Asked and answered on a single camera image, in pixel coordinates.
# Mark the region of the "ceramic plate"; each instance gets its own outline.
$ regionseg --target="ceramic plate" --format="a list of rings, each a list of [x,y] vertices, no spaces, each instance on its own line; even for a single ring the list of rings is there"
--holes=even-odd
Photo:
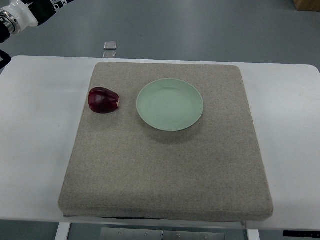
[[[199,120],[204,101],[191,84],[166,78],[145,86],[137,97],[136,108],[150,126],[163,131],[180,131]]]

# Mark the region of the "beige felt mat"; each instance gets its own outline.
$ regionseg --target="beige felt mat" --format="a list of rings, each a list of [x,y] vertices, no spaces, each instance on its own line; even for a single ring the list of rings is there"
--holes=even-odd
[[[201,93],[204,110],[193,126],[161,131],[138,115],[141,89],[164,78]],[[272,215],[238,67],[101,62],[94,87],[118,93],[120,107],[97,114],[85,103],[59,199],[65,216],[239,222]]]

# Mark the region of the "apple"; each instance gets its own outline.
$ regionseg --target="apple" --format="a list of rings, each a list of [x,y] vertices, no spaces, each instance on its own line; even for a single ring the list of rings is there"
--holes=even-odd
[[[119,107],[119,95],[104,87],[92,88],[88,100],[90,109],[97,114],[108,114]]]

